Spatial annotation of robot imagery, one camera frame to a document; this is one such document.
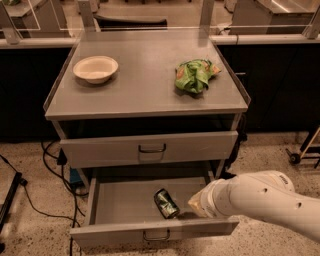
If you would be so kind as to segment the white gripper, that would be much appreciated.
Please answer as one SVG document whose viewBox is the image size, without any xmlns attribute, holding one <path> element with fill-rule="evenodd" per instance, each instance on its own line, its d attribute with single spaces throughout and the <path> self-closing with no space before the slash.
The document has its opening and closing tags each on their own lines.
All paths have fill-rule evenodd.
<svg viewBox="0 0 320 256">
<path fill-rule="evenodd" d="M 228 186 L 227 180 L 215 180 L 201 191 L 200 198 L 191 197 L 188 205 L 197 216 L 228 218 L 233 215 Z"/>
</svg>

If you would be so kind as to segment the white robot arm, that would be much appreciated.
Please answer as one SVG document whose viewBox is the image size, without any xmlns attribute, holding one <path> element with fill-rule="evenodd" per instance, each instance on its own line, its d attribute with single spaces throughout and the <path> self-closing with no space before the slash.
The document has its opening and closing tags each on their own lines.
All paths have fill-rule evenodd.
<svg viewBox="0 0 320 256">
<path fill-rule="evenodd" d="M 320 242 L 320 200 L 296 193 L 292 181 L 279 171 L 214 180 L 188 204 L 199 217 L 244 215 Z"/>
</svg>

